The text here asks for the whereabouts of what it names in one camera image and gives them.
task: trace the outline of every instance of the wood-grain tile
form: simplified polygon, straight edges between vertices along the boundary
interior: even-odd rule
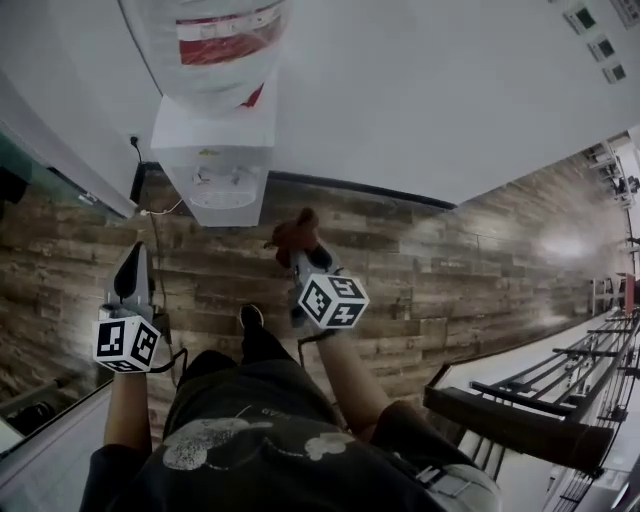
[[[178,199],[159,173],[146,179],[147,197],[143,207],[152,210]],[[290,271],[264,244],[275,224],[304,206],[317,211],[321,236],[367,287],[371,305],[353,332],[365,364],[391,396],[416,403],[442,363],[571,327],[586,317],[590,278],[630,270],[617,248],[625,215],[580,155],[451,212],[273,179],[255,228],[203,228],[184,205],[156,217],[161,262],[149,217],[114,222],[29,190],[0,222],[0,397],[65,372],[85,374],[69,387],[70,398],[91,389],[92,321],[103,282],[136,240],[148,244],[156,268],[161,263],[166,303],[161,293],[154,302],[169,310],[174,350],[187,347],[193,358],[215,349],[239,361],[237,309],[256,302],[295,355],[304,334],[288,321]],[[316,347],[304,351],[309,373],[333,399]],[[169,357],[160,347],[157,363]],[[149,393],[158,442],[175,394],[171,375],[150,376]]]

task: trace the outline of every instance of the glass panel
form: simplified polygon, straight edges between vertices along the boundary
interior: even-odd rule
[[[117,216],[100,202],[92,204],[84,191],[55,170],[49,170],[33,160],[0,132],[0,167],[33,185],[54,202],[82,205],[107,217]]]

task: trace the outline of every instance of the black cable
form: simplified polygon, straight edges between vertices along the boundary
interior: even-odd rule
[[[142,153],[140,153],[140,148],[138,147],[138,137],[136,137],[135,135],[129,138],[129,144],[131,144],[134,148],[136,148],[136,151],[138,152],[138,163],[141,164],[142,163]]]
[[[147,202],[150,203],[150,199],[149,199],[149,192],[145,189],[145,196],[147,198]],[[156,221],[153,218],[153,215],[149,215],[149,219],[151,219],[151,226],[153,228],[153,236],[156,242],[156,256],[158,259],[158,272],[156,273],[156,275],[158,276],[158,281],[160,281],[160,291],[162,292],[162,309],[166,311],[167,309],[167,290],[164,286],[164,269],[163,269],[163,260],[164,260],[164,253],[162,250],[162,243],[160,242],[160,232],[158,230],[158,226],[156,225]],[[173,362],[175,362],[176,358],[178,357],[178,354],[182,353],[182,350],[186,349],[182,349],[181,351],[178,352],[178,354],[176,354],[175,356],[173,355],[173,346],[171,345],[171,343],[169,343],[169,339],[165,336],[165,341],[167,342],[167,348],[169,349],[169,356],[171,357],[171,360]],[[165,365],[163,366],[163,368],[165,368],[164,371],[167,370],[171,370],[171,382],[173,382],[173,385],[177,388],[178,387],[178,381],[176,379],[176,372],[175,372],[175,368],[174,368],[174,364],[171,363],[170,365]],[[184,370],[186,370],[187,368],[187,358],[185,357],[185,361],[183,364],[183,369],[182,372],[184,373]]]
[[[182,375],[184,375],[184,372],[187,370],[187,361],[189,359],[189,351],[186,348],[180,349],[178,353],[173,356],[171,358],[171,361],[169,361],[167,364],[159,366],[158,368],[151,368],[151,370],[149,370],[149,373],[164,373],[167,370],[170,370],[175,366],[176,361],[182,354],[184,354],[184,359],[182,360]]]
[[[327,338],[335,336],[337,332],[338,331],[336,329],[325,329],[320,334],[314,334],[313,336],[298,340],[298,359],[300,359],[300,366],[304,368],[304,355],[302,353],[302,345],[305,345],[306,343],[315,343],[318,341],[326,340]]]

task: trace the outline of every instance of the graphic print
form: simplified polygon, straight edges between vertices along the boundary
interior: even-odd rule
[[[343,453],[347,449],[347,444],[354,441],[353,437],[342,432],[326,432],[307,440],[300,451],[290,451],[276,446],[276,443],[268,437],[272,427],[273,423],[269,421],[249,423],[241,418],[194,420],[166,439],[164,444],[167,450],[162,456],[162,461],[167,468],[177,471],[193,471],[202,467],[230,471],[251,461],[262,450],[272,450],[285,457],[318,462],[327,454]],[[213,465],[207,461],[209,450],[222,448],[237,436],[249,435],[250,431],[259,430],[265,432],[256,438],[254,445],[243,443],[246,453],[238,457],[237,452],[233,452],[235,456],[231,465]],[[222,459],[223,457],[220,456],[214,458],[216,464],[220,464]]]

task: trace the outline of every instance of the leg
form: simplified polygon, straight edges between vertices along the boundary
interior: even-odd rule
[[[215,350],[205,350],[193,360],[182,377],[180,377],[178,387],[194,377],[202,377],[208,373],[227,370],[228,368],[235,368],[236,366],[238,365],[230,357]]]
[[[244,328],[242,364],[258,363],[270,359],[295,362],[295,359],[289,355],[277,338],[263,327],[264,318],[256,306],[252,304],[242,306],[240,323]]]

